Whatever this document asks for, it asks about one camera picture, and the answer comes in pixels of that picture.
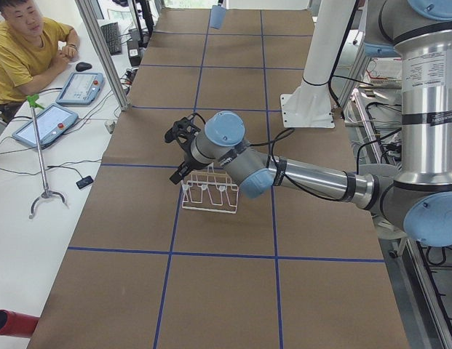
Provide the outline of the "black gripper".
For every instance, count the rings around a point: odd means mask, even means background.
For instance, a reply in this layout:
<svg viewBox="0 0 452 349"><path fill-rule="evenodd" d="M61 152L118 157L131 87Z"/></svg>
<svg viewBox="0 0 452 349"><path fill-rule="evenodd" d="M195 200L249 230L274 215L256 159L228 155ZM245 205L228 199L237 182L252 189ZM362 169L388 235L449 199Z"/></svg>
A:
<svg viewBox="0 0 452 349"><path fill-rule="evenodd" d="M194 170L201 170L204 168L204 164L197 161L191 151L191 146L193 141L195 141L196 136L194 136L186 144L179 144L184 152L184 160L178 166L177 170L170 176L170 181L174 184L178 184L182 179L189 175Z"/></svg>

